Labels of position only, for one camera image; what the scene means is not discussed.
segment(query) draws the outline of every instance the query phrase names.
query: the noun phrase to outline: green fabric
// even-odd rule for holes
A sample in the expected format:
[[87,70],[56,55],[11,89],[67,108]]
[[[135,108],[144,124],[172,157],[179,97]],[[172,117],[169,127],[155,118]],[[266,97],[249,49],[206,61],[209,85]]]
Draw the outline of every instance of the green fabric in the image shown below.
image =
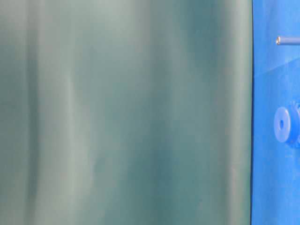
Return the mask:
[[22,63],[2,66],[0,84],[30,135],[23,144],[6,133],[13,114],[1,114],[0,156],[15,163],[2,160],[0,179],[13,186],[10,165],[28,171],[28,184],[1,185],[0,216],[12,210],[7,193],[18,193],[30,225],[250,224],[250,0],[36,0],[24,9],[27,80],[17,83],[29,100],[3,83]]
[[0,0],[0,224],[23,225],[29,120],[24,0]]

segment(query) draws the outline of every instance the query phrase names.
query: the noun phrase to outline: blue plastic part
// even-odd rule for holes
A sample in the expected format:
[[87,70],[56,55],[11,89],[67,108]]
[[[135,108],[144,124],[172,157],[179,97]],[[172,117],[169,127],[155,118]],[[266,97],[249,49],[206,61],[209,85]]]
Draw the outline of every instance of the blue plastic part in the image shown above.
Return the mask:
[[300,37],[282,37],[278,36],[277,45],[300,45]]
[[298,147],[299,121],[298,104],[287,108],[279,107],[274,116],[274,133],[277,140]]
[[291,136],[291,114],[287,108],[277,109],[274,117],[274,133],[281,143],[287,142]]
[[274,134],[277,109],[300,99],[300,46],[275,43],[300,37],[299,12],[299,0],[253,0],[252,225],[300,224],[300,149]]

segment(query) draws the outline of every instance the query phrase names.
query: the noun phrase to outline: blue knob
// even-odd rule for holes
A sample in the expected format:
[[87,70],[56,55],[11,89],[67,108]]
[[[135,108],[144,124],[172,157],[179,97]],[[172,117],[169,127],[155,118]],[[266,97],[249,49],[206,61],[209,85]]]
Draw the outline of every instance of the blue knob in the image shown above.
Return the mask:
[[293,145],[299,137],[300,114],[294,105],[279,107],[274,117],[274,133],[281,143]]

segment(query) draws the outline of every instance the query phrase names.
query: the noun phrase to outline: metal rod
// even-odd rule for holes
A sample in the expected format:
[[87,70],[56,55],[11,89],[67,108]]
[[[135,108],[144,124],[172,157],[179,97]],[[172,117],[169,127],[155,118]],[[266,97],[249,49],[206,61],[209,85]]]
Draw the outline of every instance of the metal rod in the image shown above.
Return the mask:
[[282,37],[276,39],[277,45],[300,45],[300,37]]

